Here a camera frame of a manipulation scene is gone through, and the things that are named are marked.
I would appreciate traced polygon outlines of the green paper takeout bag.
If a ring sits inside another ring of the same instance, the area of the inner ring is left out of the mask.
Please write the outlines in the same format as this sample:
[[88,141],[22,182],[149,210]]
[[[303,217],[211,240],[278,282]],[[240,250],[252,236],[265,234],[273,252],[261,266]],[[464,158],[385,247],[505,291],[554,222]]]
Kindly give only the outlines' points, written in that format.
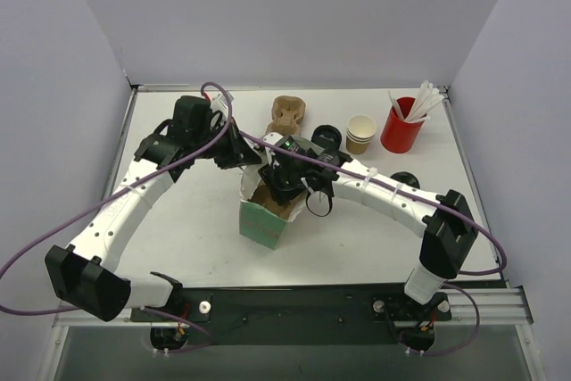
[[296,196],[291,201],[295,206],[289,218],[281,219],[258,204],[250,202],[255,189],[260,185],[265,184],[258,174],[257,167],[250,166],[243,169],[240,182],[239,233],[257,244],[275,250],[288,227],[304,210],[307,193],[303,192]]

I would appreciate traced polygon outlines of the single brown cardboard cup carrier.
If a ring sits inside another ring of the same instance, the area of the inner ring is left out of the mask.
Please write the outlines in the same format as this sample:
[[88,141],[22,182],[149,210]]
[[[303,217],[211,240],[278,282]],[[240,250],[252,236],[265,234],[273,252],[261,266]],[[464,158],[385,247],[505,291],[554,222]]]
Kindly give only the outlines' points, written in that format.
[[255,189],[250,202],[258,204],[281,219],[288,219],[295,206],[294,202],[288,202],[284,205],[278,204],[266,185],[260,185]]

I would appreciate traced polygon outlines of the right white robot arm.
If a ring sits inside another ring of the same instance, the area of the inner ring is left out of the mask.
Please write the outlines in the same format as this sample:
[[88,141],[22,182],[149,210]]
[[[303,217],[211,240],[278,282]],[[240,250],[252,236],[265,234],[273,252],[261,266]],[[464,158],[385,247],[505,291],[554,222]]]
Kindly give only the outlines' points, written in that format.
[[277,203],[298,195],[323,196],[329,203],[344,199],[387,216],[420,238],[418,263],[404,284],[412,301],[428,304],[446,281],[457,277],[478,235],[464,195],[406,185],[302,137],[272,132],[261,144],[268,163],[260,175]]

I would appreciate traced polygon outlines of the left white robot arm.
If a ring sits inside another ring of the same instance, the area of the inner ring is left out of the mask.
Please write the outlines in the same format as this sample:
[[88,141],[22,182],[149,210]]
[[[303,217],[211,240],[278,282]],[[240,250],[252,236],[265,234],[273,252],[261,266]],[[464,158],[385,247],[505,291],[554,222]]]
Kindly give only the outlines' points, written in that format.
[[222,170],[261,163],[232,118],[232,100],[222,92],[176,101],[171,118],[141,141],[125,177],[89,225],[66,247],[55,245],[46,254],[57,297],[103,321],[127,307],[151,306],[166,320],[180,314],[183,298],[174,292],[174,279],[159,273],[127,279],[115,271],[147,213],[195,160],[211,159]]

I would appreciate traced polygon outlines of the brown cardboard cup carrier stack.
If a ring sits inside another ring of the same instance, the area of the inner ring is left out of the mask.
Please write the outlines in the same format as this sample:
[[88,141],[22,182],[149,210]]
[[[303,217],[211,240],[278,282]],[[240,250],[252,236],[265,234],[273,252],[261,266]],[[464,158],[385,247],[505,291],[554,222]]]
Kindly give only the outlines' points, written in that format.
[[271,122],[266,133],[278,133],[282,136],[299,136],[306,110],[306,103],[299,97],[281,95],[274,99],[271,108]]

